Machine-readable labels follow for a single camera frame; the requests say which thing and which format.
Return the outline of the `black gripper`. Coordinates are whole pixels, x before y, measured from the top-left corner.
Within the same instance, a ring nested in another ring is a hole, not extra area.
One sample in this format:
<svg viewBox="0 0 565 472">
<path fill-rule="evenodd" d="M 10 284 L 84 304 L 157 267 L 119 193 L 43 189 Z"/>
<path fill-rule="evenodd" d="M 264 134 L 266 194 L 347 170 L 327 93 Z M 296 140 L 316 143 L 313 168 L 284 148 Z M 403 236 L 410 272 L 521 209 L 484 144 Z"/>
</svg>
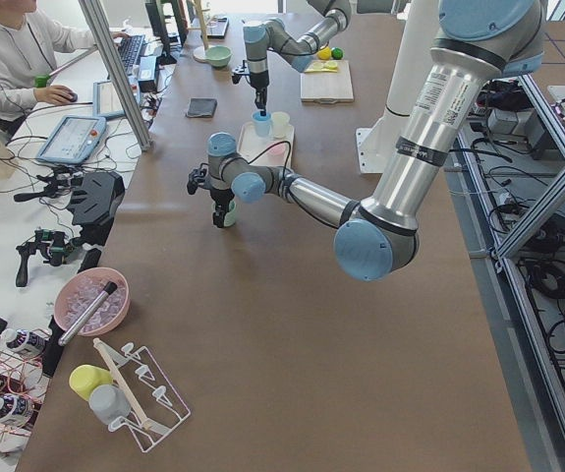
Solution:
<svg viewBox="0 0 565 472">
<path fill-rule="evenodd" d="M 210 188 L 210 196 L 214 201 L 214 212 L 212 214 L 213 224 L 217 228 L 225 228 L 227 211 L 231 211 L 235 204 L 235 195 L 231 189 Z"/>
<path fill-rule="evenodd" d="M 260 110 L 260 116 L 266 116 L 267 88 L 268 88 L 268 72 L 250 72 L 250 85 L 255 90 L 254 105 Z"/>
</svg>

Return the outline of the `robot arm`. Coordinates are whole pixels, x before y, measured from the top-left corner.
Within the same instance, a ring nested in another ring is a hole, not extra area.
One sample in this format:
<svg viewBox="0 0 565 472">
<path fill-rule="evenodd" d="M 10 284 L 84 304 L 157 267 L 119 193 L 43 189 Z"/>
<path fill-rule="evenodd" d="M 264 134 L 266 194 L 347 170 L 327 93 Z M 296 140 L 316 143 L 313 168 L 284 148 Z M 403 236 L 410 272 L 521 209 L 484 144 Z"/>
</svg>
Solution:
<svg viewBox="0 0 565 472">
<path fill-rule="evenodd" d="M 464 120 L 487 82 L 536 70 L 543 56 L 546 6 L 541 1 L 442 1 L 431 68 L 373 194 L 354 201 L 289 167 L 248 163 L 235 138 L 207 142 L 206 186 L 222 226 L 234 199 L 266 194 L 301 207 L 335 229 L 338 265 L 361 281 L 410 263 L 419 246 L 417 211 Z"/>
<path fill-rule="evenodd" d="M 254 104 L 261 116 L 267 112 L 270 84 L 268 53 L 275 52 L 294 70 L 302 73 L 313 56 L 336 34 L 344 31 L 352 18 L 349 1 L 309 1 L 322 19 L 299 37 L 293 37 L 280 18 L 250 21 L 243 26 L 249 84 L 254 89 Z"/>
</svg>

